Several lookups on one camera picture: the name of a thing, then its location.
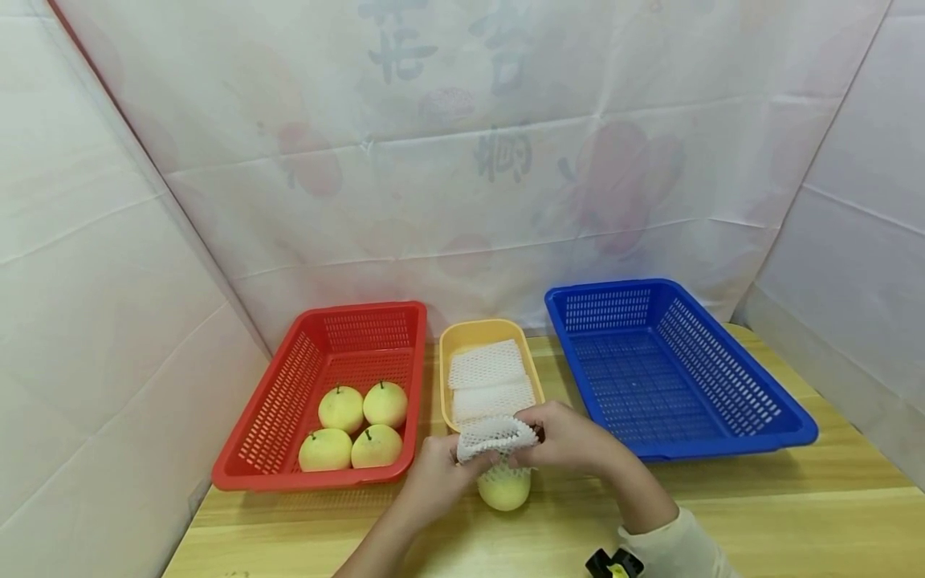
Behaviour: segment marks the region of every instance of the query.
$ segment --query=yellow tray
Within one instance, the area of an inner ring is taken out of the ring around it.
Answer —
[[[530,377],[536,403],[546,401],[543,387],[539,385],[537,367],[533,365],[533,356],[530,355],[530,348],[526,345],[526,336],[517,324],[507,319],[483,319],[457,323],[447,327],[447,330],[440,336],[440,409],[443,411],[443,421],[453,431],[460,431],[451,418],[453,390],[450,389],[450,361],[453,355],[508,339],[513,339],[517,344],[517,349],[521,352],[524,371]]]

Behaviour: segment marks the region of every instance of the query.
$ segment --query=blue basket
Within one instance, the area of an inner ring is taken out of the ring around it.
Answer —
[[[550,289],[546,306],[588,414],[645,461],[811,444],[812,417],[680,285]]]

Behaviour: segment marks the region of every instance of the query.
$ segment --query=table surface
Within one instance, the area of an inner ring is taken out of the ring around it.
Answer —
[[[697,515],[744,576],[921,576],[925,497],[854,427],[747,329],[733,335],[806,408],[816,444],[772,454],[666,463],[653,470]],[[555,338],[530,338],[547,399],[582,403]],[[447,433],[428,351],[421,436]],[[302,494],[211,488],[166,578],[329,577],[399,485]],[[501,513],[471,491],[415,542],[408,576],[587,577],[614,549],[620,513],[595,479],[534,474],[527,505]]]

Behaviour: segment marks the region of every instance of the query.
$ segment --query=hand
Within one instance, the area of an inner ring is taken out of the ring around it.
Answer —
[[[497,451],[489,451],[466,463],[457,463],[458,444],[459,436],[424,440],[394,505],[407,515],[413,529],[421,530],[442,518],[466,488],[500,459]]]
[[[521,410],[514,417],[543,428],[545,438],[514,452],[509,458],[512,468],[551,465],[604,477],[618,465],[615,462],[632,456],[616,437],[558,401]]]

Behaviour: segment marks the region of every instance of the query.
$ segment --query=white sleeve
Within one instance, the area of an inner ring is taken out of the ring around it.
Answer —
[[[623,547],[645,565],[643,578],[740,578],[689,510],[648,534],[618,531]]]

